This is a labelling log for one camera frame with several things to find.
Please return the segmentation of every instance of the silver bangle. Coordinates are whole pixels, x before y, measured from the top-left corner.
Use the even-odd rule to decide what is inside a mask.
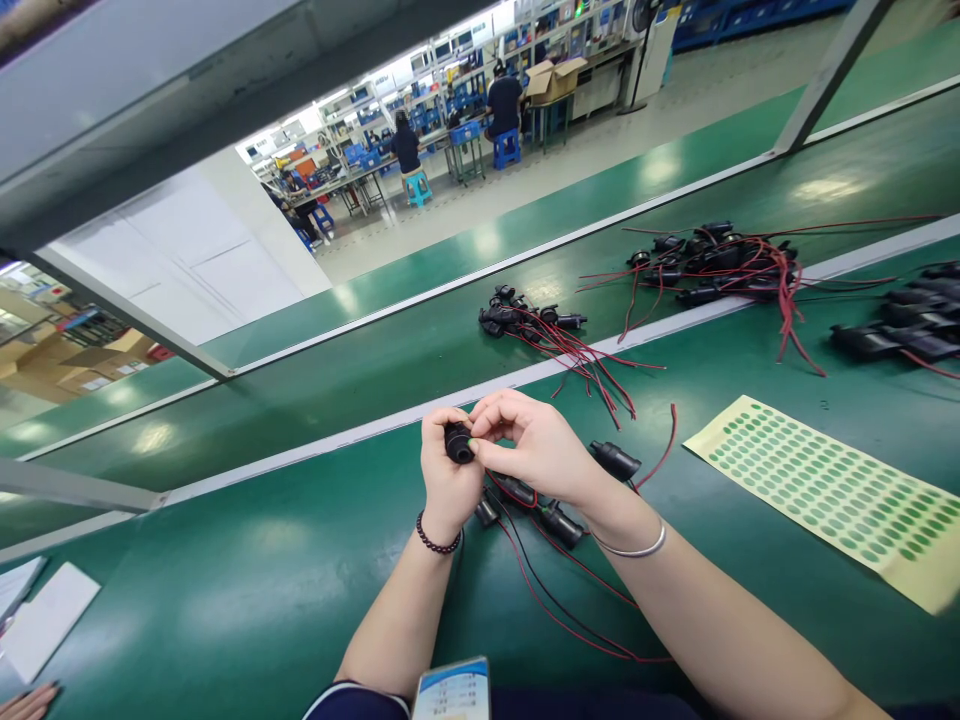
[[[664,541],[666,541],[667,539],[667,526],[663,524],[662,517],[660,517],[659,515],[657,517],[660,520],[660,537],[657,538],[657,541],[653,545],[646,548],[645,550],[634,550],[633,552],[625,552],[623,550],[617,550],[616,548],[610,547],[605,542],[603,542],[603,540],[598,538],[596,533],[593,534],[593,539],[597,541],[597,545],[602,547],[608,553],[613,553],[614,555],[619,555],[620,557],[630,557],[630,558],[648,557],[649,555],[653,555],[657,550],[662,548]]]

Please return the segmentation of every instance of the white wall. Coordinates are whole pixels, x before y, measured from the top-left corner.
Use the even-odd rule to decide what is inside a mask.
[[[331,286],[232,147],[49,247],[195,344]]]

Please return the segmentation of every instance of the metal pole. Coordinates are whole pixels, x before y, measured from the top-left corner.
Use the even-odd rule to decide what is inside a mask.
[[[159,507],[162,497],[149,490],[9,458],[0,458],[0,491],[69,505],[133,513]]]
[[[27,260],[48,275],[52,275],[63,282],[74,292],[86,297],[98,307],[172,350],[191,365],[203,370],[207,375],[220,382],[229,380],[234,375],[231,368],[205,350],[201,350],[187,341],[156,318],[151,317],[86,270],[50,249],[49,246],[38,249]]]
[[[792,153],[803,147],[893,1],[857,0],[774,144],[775,153]]]

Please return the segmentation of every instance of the forearm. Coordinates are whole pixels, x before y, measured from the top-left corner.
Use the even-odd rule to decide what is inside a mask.
[[[456,538],[434,530],[428,519],[424,532],[447,545]],[[416,532],[373,606],[354,633],[337,680],[353,680],[380,692],[412,697],[417,682],[430,668],[443,597],[450,579],[450,555],[428,549]]]
[[[656,512],[606,474],[580,511],[621,550],[650,547]],[[605,551],[644,616],[697,689],[734,717],[885,717],[799,633],[667,527],[645,558]]]

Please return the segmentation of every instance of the beaded bracelet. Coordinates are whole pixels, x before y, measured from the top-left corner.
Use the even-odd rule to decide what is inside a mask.
[[[441,555],[449,555],[459,547],[460,538],[463,537],[463,530],[461,530],[457,535],[457,539],[453,541],[453,544],[447,545],[446,547],[443,545],[437,545],[435,542],[431,542],[430,539],[427,538],[426,533],[423,532],[423,510],[421,510],[420,514],[417,515],[417,535],[419,535],[420,539],[423,540],[423,544],[434,552],[440,553]]]

